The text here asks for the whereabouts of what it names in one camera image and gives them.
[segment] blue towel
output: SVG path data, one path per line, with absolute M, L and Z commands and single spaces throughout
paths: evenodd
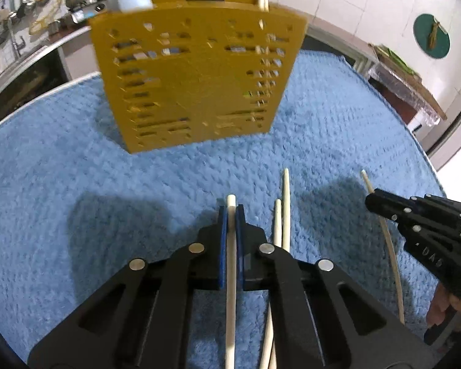
M 168 258 L 215 222 L 228 194 L 271 237 L 290 168 L 291 253 L 340 265 L 393 313 L 384 238 L 364 207 L 365 169 L 402 196 L 442 195 L 401 119 L 343 59 L 301 52 L 268 134 L 136 155 L 123 148 L 99 77 L 41 98 L 0 126 L 0 331 L 31 348 L 133 257 Z M 407 326 L 422 335 L 436 280 L 393 230 Z M 256 368 L 267 298 L 239 294 L 236 367 Z M 222 367 L 225 295 L 195 296 L 191 368 Z

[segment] yellow rack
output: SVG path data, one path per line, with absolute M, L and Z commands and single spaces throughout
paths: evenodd
M 306 19 L 242 2 L 153 1 L 151 10 L 91 20 L 128 150 L 268 132 Z

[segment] yellow basket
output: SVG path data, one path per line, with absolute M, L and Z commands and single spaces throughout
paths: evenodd
M 92 18 L 104 89 L 128 150 L 268 132 L 306 24 L 287 9 L 227 1 Z

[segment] green circular coaster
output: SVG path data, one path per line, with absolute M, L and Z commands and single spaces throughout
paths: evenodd
M 449 52 L 450 41 L 449 35 L 440 26 L 437 27 L 435 46 L 433 49 L 429 48 L 429 39 L 434 23 L 433 15 L 420 15 L 413 24 L 413 34 L 418 45 L 426 54 L 432 58 L 444 58 Z

